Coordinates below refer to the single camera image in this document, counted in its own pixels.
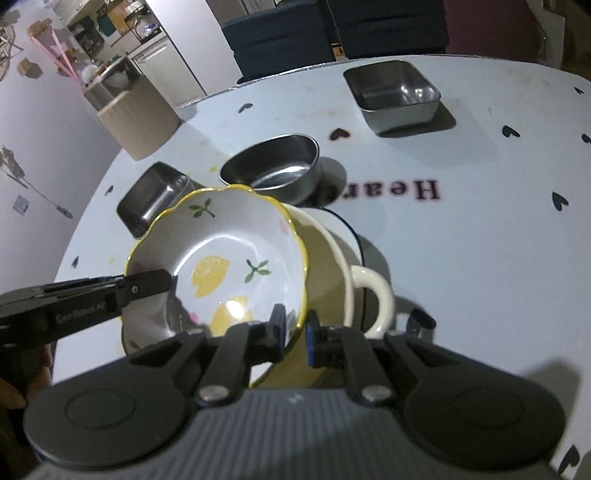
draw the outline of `white cabinet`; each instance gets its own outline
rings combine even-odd
[[[178,107],[205,93],[168,37],[129,54],[160,94]]]
[[[104,5],[102,0],[61,0],[53,11],[66,26],[80,21],[89,13]]]

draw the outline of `cream mug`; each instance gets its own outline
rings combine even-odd
[[[354,291],[373,290],[379,301],[376,321],[365,332],[366,338],[381,338],[394,318],[395,300],[390,285],[373,270],[349,265],[330,232],[297,207],[286,205],[295,230],[303,240],[309,258],[306,293],[308,308],[316,310],[321,325],[353,325]],[[265,388],[311,387],[326,374],[307,364],[306,336],[300,335],[284,360],[269,370],[256,386]]]

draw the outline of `rectangular metal container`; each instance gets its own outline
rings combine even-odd
[[[175,206],[186,194],[202,187],[170,165],[156,162],[119,202],[117,215],[129,232],[140,238],[160,213]]]
[[[437,112],[441,93],[407,61],[370,63],[343,76],[376,135],[428,123]]]

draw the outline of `navy chair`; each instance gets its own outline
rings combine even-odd
[[[222,27],[243,77],[238,83],[335,60],[316,0],[297,0]]]
[[[327,0],[349,59],[443,53],[443,0]]]

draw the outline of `white table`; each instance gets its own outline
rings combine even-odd
[[[209,97],[150,158],[117,156],[56,280],[123,272],[134,239],[115,208],[153,162],[215,186],[219,168],[240,150],[278,134],[311,135],[321,155],[346,171],[349,186],[331,208],[366,239],[368,266],[391,280],[399,298],[437,320],[436,343],[550,388],[569,417],[553,465],[576,445],[580,472],[568,467],[564,474],[591,478],[591,143],[583,140],[591,137],[591,83],[534,64],[407,59],[441,91],[455,126],[376,137],[342,77],[375,60],[275,76]],[[252,107],[239,113],[246,103]],[[520,137],[504,136],[505,125]],[[350,137],[331,141],[336,128]],[[394,182],[404,182],[406,193],[394,194],[403,190]],[[356,198],[350,184],[358,185]],[[438,198],[417,185],[435,185]],[[553,192],[569,202],[561,211]],[[119,338],[119,320],[111,320],[61,340],[56,381],[122,356]]]

